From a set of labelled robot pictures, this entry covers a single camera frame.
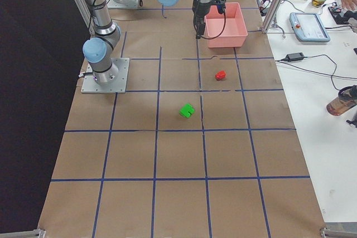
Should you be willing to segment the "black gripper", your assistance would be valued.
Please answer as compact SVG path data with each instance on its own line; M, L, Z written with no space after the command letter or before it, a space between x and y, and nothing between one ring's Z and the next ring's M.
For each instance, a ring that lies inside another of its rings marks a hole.
M205 32L204 17L209 13L212 1L201 3L198 0L193 0L192 11L194 13L193 24L196 29L196 39L201 39Z

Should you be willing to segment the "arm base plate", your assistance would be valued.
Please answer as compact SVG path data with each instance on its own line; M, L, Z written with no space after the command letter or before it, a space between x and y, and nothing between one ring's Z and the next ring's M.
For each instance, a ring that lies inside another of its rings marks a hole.
M88 64L81 92L83 94L125 93L127 87L129 58L112 58L112 67L108 72L95 73Z
M108 0L107 6L109 9L137 9L139 7L138 2L116 3L114 0Z

